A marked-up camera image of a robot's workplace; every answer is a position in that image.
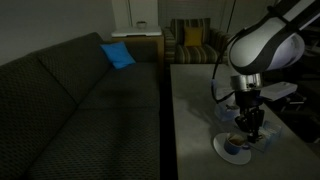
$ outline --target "wall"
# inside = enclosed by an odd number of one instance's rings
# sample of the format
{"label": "wall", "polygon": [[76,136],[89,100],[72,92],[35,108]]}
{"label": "wall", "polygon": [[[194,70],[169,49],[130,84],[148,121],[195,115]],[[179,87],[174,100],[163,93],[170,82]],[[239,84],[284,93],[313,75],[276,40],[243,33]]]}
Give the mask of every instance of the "wall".
{"label": "wall", "polygon": [[250,26],[267,13],[276,0],[158,0],[159,24],[170,26],[173,18],[210,17],[212,28],[234,34]]}
{"label": "wall", "polygon": [[275,5],[275,2],[276,0],[236,0],[230,24],[225,31],[235,34],[244,27],[256,24],[268,13],[267,7]]}
{"label": "wall", "polygon": [[115,30],[111,0],[0,1],[0,65],[90,32]]}
{"label": "wall", "polygon": [[158,0],[112,0],[112,5],[117,29],[135,27],[137,21],[158,26]]}
{"label": "wall", "polygon": [[220,29],[222,18],[229,19],[231,0],[159,0],[159,24],[170,26],[173,18],[194,19],[210,17],[211,27]]}

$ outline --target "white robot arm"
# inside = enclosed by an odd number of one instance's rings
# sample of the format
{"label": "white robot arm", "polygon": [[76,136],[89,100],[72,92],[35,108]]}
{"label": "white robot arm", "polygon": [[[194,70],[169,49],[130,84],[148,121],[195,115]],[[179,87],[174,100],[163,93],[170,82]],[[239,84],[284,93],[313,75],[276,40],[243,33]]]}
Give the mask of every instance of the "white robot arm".
{"label": "white robot arm", "polygon": [[268,10],[261,21],[232,37],[227,47],[231,87],[240,107],[235,121],[249,133],[248,141],[252,143],[260,138],[258,130],[264,116],[259,109],[260,73],[290,66],[300,59],[305,46],[299,31],[320,16],[320,0],[282,0]]}
{"label": "white robot arm", "polygon": [[268,10],[260,22],[241,32],[228,46],[232,76],[249,75],[249,82],[232,78],[235,90],[259,87],[259,82],[250,82],[255,74],[284,68],[300,59],[305,46],[298,33],[320,16],[320,1],[282,0]]}

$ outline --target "dark gray couch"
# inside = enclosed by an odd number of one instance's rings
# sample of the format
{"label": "dark gray couch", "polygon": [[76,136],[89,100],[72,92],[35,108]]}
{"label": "dark gray couch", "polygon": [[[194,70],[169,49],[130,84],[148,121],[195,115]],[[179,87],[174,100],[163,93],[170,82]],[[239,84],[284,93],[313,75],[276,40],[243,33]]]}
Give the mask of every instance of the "dark gray couch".
{"label": "dark gray couch", "polygon": [[160,179],[156,44],[108,62],[97,33],[0,67],[0,179]]}

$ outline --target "plate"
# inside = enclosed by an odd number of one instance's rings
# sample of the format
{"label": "plate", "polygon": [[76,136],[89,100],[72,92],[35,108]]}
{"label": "plate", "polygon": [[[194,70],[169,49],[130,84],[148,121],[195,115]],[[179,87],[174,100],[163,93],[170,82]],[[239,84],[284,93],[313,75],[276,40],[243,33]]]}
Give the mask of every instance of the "plate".
{"label": "plate", "polygon": [[250,149],[248,150],[241,149],[240,152],[236,155],[231,155],[224,150],[223,145],[224,145],[224,141],[226,139],[227,134],[228,133],[220,133],[216,135],[216,137],[214,137],[213,139],[214,149],[224,160],[232,164],[237,164],[237,165],[247,164],[251,159]]}

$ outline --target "blue pillow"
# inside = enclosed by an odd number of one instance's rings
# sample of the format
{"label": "blue pillow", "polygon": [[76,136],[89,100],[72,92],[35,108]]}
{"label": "blue pillow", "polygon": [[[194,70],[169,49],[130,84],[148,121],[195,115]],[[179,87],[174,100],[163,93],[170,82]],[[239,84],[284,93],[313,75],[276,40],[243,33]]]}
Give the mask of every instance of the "blue pillow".
{"label": "blue pillow", "polygon": [[100,45],[116,69],[121,69],[136,61],[128,52],[124,42]]}

